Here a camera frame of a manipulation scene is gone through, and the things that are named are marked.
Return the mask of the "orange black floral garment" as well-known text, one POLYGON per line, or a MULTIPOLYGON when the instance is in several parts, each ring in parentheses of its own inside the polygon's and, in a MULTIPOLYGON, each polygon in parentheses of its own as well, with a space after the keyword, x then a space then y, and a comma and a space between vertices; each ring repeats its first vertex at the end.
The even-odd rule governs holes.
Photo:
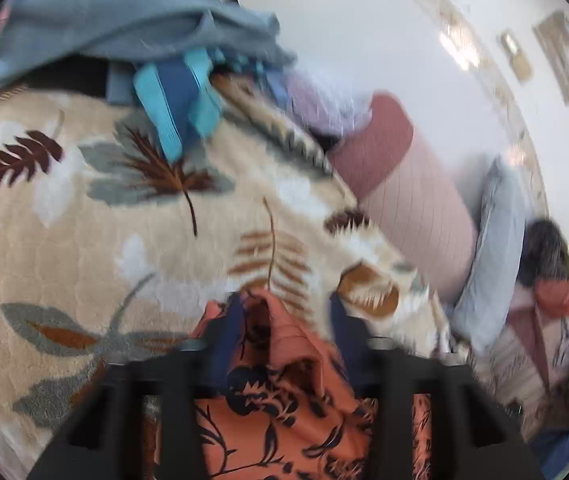
POLYGON ((194 408, 208 478, 362 478, 377 400, 356 396, 339 350, 265 289, 209 302, 191 335, 236 306, 222 392, 194 408))

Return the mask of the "striped sofa cover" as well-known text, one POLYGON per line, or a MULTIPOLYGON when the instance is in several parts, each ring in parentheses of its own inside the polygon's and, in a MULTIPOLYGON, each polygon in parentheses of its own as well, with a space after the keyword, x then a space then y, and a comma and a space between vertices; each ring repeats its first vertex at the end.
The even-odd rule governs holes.
POLYGON ((521 408, 520 432, 569 431, 569 316, 537 307, 511 311, 489 353, 489 388, 506 408, 521 408))

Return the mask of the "grey blue pillow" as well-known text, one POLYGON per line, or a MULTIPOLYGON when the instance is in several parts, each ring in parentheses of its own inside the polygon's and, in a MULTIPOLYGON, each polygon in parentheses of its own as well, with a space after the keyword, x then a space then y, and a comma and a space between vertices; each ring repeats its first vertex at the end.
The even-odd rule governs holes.
POLYGON ((478 354, 493 347, 505 326, 529 212, 517 170, 496 157, 484 180, 475 258, 449 317, 453 333, 478 354))

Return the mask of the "cream leaf print blanket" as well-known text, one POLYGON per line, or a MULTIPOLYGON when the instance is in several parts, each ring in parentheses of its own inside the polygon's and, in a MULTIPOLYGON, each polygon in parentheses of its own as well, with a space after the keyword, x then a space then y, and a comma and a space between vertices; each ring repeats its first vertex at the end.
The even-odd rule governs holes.
POLYGON ((440 298, 311 136, 218 77, 213 136, 168 162, 143 110, 0 96, 0 476, 25 478, 111 359, 163 356, 206 305, 265 289, 332 344, 330 297, 415 356, 440 298))

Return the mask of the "pink bolster cushion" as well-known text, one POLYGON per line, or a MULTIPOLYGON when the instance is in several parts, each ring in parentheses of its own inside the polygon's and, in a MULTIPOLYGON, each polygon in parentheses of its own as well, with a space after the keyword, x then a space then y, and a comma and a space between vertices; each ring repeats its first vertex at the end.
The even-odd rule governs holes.
POLYGON ((443 304, 455 304, 470 273, 478 228, 395 96, 375 93, 370 110, 369 125, 329 152, 331 165, 443 304))

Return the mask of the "lilac plastic bag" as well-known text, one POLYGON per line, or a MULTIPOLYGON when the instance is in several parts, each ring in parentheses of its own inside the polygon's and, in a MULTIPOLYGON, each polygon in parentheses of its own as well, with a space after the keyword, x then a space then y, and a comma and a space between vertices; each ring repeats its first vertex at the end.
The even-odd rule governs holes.
POLYGON ((348 136, 366 128, 373 118, 371 93, 353 92, 304 70, 284 75, 286 110, 302 127, 327 136, 348 136))

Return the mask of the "teal blue striped garment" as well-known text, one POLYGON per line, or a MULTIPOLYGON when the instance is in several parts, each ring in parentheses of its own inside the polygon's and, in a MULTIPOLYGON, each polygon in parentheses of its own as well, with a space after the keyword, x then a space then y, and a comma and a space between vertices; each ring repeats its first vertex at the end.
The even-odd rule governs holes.
POLYGON ((265 64, 236 51, 192 49, 168 60, 141 65, 132 83, 156 130, 168 162, 177 162, 214 132, 222 117, 222 98, 210 76, 216 68, 262 76, 265 64))

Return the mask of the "grey blue cloth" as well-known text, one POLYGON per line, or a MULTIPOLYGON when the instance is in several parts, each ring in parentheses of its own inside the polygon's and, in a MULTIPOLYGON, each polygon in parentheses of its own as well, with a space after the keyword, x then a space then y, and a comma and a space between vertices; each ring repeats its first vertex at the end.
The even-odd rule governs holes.
POLYGON ((282 67, 295 56, 279 32, 275 15, 224 0, 11 0, 0 88, 71 55, 137 64, 219 48, 282 67))

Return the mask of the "beige wall switch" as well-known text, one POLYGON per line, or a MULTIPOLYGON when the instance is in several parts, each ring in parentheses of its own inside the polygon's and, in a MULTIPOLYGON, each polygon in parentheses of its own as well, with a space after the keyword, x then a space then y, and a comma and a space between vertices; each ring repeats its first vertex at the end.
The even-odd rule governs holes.
POLYGON ((524 50, 522 50, 511 30, 505 30, 501 33, 501 45, 518 81, 521 84, 528 82, 533 76, 533 70, 524 50))

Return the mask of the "framed wall plaque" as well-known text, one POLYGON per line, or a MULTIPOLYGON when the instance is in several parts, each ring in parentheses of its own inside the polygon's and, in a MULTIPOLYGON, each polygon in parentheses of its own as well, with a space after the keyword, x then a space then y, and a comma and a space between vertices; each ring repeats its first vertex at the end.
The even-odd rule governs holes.
POLYGON ((569 20, 565 12, 548 15, 534 27, 534 33, 558 81, 563 102, 569 104, 569 20))

